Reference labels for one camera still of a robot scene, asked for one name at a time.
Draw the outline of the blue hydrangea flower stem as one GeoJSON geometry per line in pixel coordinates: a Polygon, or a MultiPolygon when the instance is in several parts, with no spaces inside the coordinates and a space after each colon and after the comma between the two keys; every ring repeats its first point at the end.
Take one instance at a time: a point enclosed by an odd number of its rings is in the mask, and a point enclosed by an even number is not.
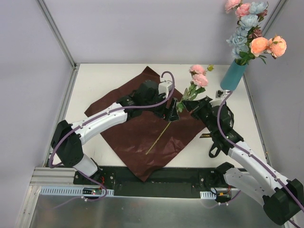
{"type": "Polygon", "coordinates": [[[232,47],[231,54],[235,61],[239,65],[244,65],[255,58],[251,53],[250,43],[253,39],[262,36],[260,23],[268,13],[268,3],[227,0],[225,11],[226,13],[234,11],[237,17],[237,28],[226,42],[232,47]]]}

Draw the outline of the black ribbon gold lettering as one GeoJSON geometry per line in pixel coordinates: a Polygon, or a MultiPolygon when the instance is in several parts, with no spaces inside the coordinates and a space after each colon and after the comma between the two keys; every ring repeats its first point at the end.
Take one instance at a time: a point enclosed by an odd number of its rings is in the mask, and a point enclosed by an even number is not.
{"type": "MultiPolygon", "coordinates": [[[[209,134],[213,141],[213,144],[209,150],[209,157],[211,158],[217,157],[220,152],[224,152],[225,154],[227,154],[229,148],[232,147],[232,145],[228,143],[220,133],[217,122],[218,110],[219,106],[207,106],[199,111],[199,119],[205,124],[206,128],[209,130],[209,134]]],[[[224,104],[220,111],[219,124],[225,137],[233,142],[236,142],[235,140],[237,139],[237,137],[233,129],[234,115],[231,112],[231,109],[227,107],[226,104],[224,104]]]]}

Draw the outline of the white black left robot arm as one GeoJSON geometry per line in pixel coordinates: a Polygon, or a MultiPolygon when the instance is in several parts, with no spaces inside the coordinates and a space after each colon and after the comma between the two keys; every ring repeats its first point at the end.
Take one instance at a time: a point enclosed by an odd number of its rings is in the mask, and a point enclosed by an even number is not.
{"type": "Polygon", "coordinates": [[[95,185],[100,181],[100,169],[93,159],[84,154],[82,146],[97,134],[138,117],[144,111],[165,120],[178,120],[176,99],[172,99],[170,107],[166,108],[173,91],[172,81],[156,83],[147,80],[130,95],[119,98],[108,108],[86,119],[58,123],[51,147],[65,167],[76,169],[84,175],[85,181],[95,185]]]}

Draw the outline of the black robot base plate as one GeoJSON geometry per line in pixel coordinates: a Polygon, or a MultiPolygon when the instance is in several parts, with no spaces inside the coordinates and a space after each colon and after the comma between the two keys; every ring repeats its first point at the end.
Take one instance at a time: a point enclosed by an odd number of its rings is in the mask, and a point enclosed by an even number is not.
{"type": "Polygon", "coordinates": [[[225,183],[214,168],[162,168],[146,181],[128,168],[103,166],[97,179],[115,196],[198,199],[201,192],[212,193],[226,201],[237,191],[225,183]]]}

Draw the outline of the red flower bouquet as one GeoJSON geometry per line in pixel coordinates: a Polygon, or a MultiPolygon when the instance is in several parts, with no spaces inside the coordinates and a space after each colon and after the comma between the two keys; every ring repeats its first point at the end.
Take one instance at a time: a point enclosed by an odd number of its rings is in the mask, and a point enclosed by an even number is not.
{"type": "MultiPolygon", "coordinates": [[[[111,64],[98,69],[93,80],[85,80],[97,99],[85,115],[90,117],[104,110],[146,80],[159,83],[161,73],[148,66],[135,69],[111,64]]],[[[151,112],[143,112],[93,137],[84,145],[84,151],[99,165],[124,164],[136,177],[146,181],[153,171],[179,158],[204,127],[186,111],[180,114],[179,121],[171,123],[151,112]]]]}

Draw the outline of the pink rose flower stem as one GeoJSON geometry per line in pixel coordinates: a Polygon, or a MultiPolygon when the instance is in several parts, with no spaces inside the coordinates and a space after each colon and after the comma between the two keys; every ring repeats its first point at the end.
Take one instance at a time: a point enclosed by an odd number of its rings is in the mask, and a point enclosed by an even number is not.
{"type": "MultiPolygon", "coordinates": [[[[214,69],[214,65],[208,65],[207,69],[204,69],[201,65],[192,65],[190,67],[189,69],[189,73],[191,75],[190,86],[185,89],[180,101],[178,101],[176,104],[175,111],[177,111],[178,115],[182,114],[182,112],[186,110],[185,105],[182,103],[183,101],[193,101],[198,94],[201,94],[206,91],[205,87],[207,87],[209,84],[206,74],[208,71],[211,72],[213,69],[214,69]]],[[[160,133],[158,138],[155,140],[155,142],[151,145],[149,150],[146,152],[146,155],[148,155],[153,150],[155,145],[157,145],[158,141],[161,139],[162,135],[169,128],[171,123],[175,123],[175,122],[173,121],[168,122],[168,124],[160,133]]]]}

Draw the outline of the mauve rose flower stem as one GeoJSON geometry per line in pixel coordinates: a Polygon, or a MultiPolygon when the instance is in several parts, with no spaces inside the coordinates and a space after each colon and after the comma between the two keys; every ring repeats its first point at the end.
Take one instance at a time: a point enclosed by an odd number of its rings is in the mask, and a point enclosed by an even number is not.
{"type": "Polygon", "coordinates": [[[262,35],[259,38],[253,39],[253,41],[250,43],[250,50],[255,56],[254,59],[260,58],[263,62],[265,62],[266,54],[270,54],[272,58],[276,59],[285,53],[286,48],[286,41],[278,35],[275,35],[271,39],[267,39],[262,35]]]}

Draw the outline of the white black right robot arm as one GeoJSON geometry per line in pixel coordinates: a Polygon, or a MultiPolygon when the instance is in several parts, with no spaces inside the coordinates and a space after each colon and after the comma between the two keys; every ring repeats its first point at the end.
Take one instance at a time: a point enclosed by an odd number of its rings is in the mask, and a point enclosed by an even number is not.
{"type": "Polygon", "coordinates": [[[277,225],[284,225],[304,209],[304,186],[273,169],[248,146],[233,128],[234,117],[225,99],[205,97],[184,101],[189,114],[201,120],[210,132],[215,148],[238,162],[246,173],[229,162],[216,168],[214,183],[233,186],[259,203],[277,225]]]}

